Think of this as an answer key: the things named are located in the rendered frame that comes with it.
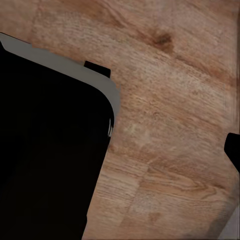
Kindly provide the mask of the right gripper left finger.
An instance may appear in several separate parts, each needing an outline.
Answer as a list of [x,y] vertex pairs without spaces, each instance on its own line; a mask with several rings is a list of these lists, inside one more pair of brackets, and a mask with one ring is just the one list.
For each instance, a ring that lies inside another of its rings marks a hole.
[[26,144],[22,133],[0,138],[0,193],[25,153]]

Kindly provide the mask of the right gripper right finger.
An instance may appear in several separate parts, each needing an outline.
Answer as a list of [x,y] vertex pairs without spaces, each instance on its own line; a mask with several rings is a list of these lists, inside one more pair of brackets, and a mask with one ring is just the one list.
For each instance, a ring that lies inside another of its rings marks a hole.
[[240,173],[240,135],[229,133],[227,135],[224,151]]

